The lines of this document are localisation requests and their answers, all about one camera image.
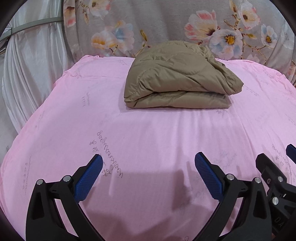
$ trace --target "blue textured pad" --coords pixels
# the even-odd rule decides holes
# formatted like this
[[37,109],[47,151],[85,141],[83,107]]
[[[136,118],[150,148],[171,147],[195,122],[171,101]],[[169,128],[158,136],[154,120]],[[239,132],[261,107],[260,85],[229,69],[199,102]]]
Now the blue textured pad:
[[221,201],[223,199],[223,185],[211,169],[210,162],[201,153],[195,155],[194,162],[213,199]]
[[86,199],[102,168],[103,159],[98,155],[75,185],[74,199],[77,203]]
[[296,164],[296,148],[292,144],[287,146],[286,154]]

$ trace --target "folded blanket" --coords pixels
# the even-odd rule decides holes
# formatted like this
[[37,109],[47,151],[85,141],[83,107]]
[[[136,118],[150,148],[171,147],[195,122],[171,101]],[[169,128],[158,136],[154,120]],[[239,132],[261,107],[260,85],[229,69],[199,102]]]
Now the folded blanket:
[[242,86],[208,47],[169,41],[136,57],[126,78],[124,101],[130,108],[228,108],[226,95],[239,93]]

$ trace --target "pink mattress cover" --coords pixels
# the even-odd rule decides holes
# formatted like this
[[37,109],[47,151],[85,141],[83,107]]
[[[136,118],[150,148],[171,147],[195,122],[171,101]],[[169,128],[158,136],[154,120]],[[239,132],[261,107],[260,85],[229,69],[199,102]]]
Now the pink mattress cover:
[[[1,208],[16,231],[25,238],[37,179],[72,175],[95,153],[103,171],[80,205],[106,241],[192,240],[218,203],[194,166],[199,151],[243,180],[260,176],[255,159],[265,153],[295,184],[285,148],[296,144],[296,89],[255,62],[219,61],[244,82],[229,109],[127,108],[132,58],[85,56],[66,71],[0,169]],[[74,233],[64,212],[62,219]]]

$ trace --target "gray metal bar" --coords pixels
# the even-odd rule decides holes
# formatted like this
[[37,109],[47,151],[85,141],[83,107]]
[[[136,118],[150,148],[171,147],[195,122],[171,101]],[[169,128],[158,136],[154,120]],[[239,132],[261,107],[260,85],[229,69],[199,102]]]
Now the gray metal bar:
[[56,18],[45,18],[45,19],[40,19],[40,20],[30,22],[30,23],[25,23],[18,27],[12,28],[10,31],[7,31],[6,33],[2,34],[2,36],[0,37],[0,41],[10,37],[11,35],[14,35],[18,32],[21,32],[29,28],[33,28],[39,25],[44,25],[49,23],[63,22],[63,21],[64,21],[63,17],[56,17]]

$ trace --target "metal pin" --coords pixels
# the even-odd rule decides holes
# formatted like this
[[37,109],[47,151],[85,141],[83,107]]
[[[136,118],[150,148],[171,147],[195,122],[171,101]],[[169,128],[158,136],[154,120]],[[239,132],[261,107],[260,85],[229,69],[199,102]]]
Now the metal pin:
[[228,180],[234,180],[234,175],[232,175],[232,174],[227,174],[227,176],[226,176],[226,178],[228,179]]
[[42,180],[42,179],[39,179],[39,180],[36,182],[37,185],[41,185],[42,183],[43,183],[43,180]]
[[258,177],[256,177],[256,178],[255,178],[255,182],[257,182],[257,183],[261,183],[261,179],[258,178]]
[[63,177],[64,182],[69,182],[71,180],[71,176],[67,175]]
[[274,198],[272,199],[272,203],[273,203],[274,205],[277,205],[277,204],[279,203],[279,199],[278,199],[277,197],[274,197]]

